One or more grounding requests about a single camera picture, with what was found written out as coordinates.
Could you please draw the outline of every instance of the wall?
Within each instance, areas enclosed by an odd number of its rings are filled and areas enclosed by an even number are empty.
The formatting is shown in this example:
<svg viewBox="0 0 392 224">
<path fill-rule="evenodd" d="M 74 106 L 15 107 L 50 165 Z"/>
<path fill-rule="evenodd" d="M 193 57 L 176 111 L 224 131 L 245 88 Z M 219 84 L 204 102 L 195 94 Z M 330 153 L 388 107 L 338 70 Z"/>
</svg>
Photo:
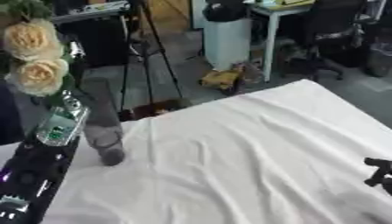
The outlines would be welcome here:
<svg viewBox="0 0 392 224">
<path fill-rule="evenodd" d="M 199 29 L 203 27 L 204 16 L 203 10 L 206 7 L 206 0 L 191 0 L 193 14 L 193 28 Z"/>
</svg>

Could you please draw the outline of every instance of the tripod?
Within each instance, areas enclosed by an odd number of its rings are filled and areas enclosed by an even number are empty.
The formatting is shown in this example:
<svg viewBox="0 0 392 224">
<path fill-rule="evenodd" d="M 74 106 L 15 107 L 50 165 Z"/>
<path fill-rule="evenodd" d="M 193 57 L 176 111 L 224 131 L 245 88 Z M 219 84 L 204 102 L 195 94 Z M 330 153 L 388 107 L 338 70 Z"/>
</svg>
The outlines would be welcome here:
<svg viewBox="0 0 392 224">
<path fill-rule="evenodd" d="M 152 56 L 156 53 L 162 54 L 162 56 L 164 58 L 164 63 L 166 65 L 166 68 L 167 68 L 170 76 L 171 76 L 174 87 L 177 90 L 178 96 L 180 99 L 183 98 L 181 89 L 179 88 L 179 81 L 172 70 L 172 66 L 169 62 L 167 55 L 166 55 L 165 47 L 162 44 L 162 41 L 158 35 L 158 30 L 152 21 L 151 11 L 150 11 L 149 6 L 147 5 L 147 3 L 144 0 L 128 0 L 128 2 L 129 2 L 129 8 L 127 10 L 124 10 L 124 12 L 123 12 L 123 14 L 129 18 L 129 31 L 127 33 L 127 38 L 126 38 L 127 54 L 126 54 L 126 63 L 124 65 L 124 69 L 123 69 L 122 90 L 121 90 L 121 92 L 122 92 L 121 111 L 119 112 L 119 117 L 122 122 L 129 121 L 129 120 L 133 119 L 132 112 L 129 109 L 124 109 L 125 97 L 127 94 L 130 55 L 137 56 L 137 57 L 141 58 L 141 60 L 143 61 L 143 68 L 144 68 L 144 73 L 145 73 L 145 77 L 146 77 L 146 81 L 147 81 L 147 88 L 148 88 L 148 95 L 149 95 L 149 102 L 150 102 L 150 116 L 156 115 L 156 111 L 154 109 L 154 94 L 152 91 L 152 82 L 151 82 L 151 68 L 150 68 L 150 62 L 149 62 L 150 56 Z M 142 22 L 142 15 L 143 14 L 145 15 L 147 23 L 152 30 L 152 35 L 153 35 L 154 39 L 157 41 L 158 49 L 155 52 L 148 52 L 149 43 L 146 40 L 146 35 L 144 32 L 144 28 L 143 28 L 143 22 Z M 130 44 L 132 42 L 135 42 L 131 37 L 132 28 L 137 28 L 139 30 L 140 41 L 137 41 L 137 43 L 140 44 L 141 52 L 138 54 L 132 53 L 131 48 L 130 48 Z"/>
</svg>

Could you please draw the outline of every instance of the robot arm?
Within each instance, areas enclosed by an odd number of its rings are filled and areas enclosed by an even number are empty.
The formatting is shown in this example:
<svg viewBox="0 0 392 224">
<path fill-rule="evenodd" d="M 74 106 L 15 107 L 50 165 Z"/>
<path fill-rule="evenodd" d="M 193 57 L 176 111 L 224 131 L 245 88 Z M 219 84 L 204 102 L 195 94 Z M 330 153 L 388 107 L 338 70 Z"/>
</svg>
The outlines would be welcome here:
<svg viewBox="0 0 392 224">
<path fill-rule="evenodd" d="M 0 171 L 0 224 L 39 224 L 67 174 L 89 109 L 62 99 Z"/>
</svg>

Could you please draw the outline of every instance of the cream rose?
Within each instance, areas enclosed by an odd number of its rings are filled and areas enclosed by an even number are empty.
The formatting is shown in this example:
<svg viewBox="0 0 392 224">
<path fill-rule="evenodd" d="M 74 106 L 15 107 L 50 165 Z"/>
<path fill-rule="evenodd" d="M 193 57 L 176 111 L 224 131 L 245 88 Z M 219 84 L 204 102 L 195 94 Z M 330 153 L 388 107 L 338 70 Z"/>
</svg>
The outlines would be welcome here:
<svg viewBox="0 0 392 224">
<path fill-rule="evenodd" d="M 59 59 L 64 53 L 54 25 L 44 19 L 7 27 L 3 47 L 13 57 L 24 61 Z"/>
<path fill-rule="evenodd" d="M 16 69 L 7 77 L 17 88 L 28 95 L 44 97 L 58 92 L 68 64 L 63 59 L 35 60 Z"/>
</svg>

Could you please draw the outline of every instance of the cardboard box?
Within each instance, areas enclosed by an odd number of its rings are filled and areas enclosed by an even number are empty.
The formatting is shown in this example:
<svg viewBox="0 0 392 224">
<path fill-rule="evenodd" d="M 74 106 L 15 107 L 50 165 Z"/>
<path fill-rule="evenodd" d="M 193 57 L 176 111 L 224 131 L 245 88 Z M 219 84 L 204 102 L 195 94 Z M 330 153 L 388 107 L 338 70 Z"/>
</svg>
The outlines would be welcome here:
<svg viewBox="0 0 392 224">
<path fill-rule="evenodd" d="M 88 0 L 89 4 L 105 4 L 106 0 Z"/>
</svg>

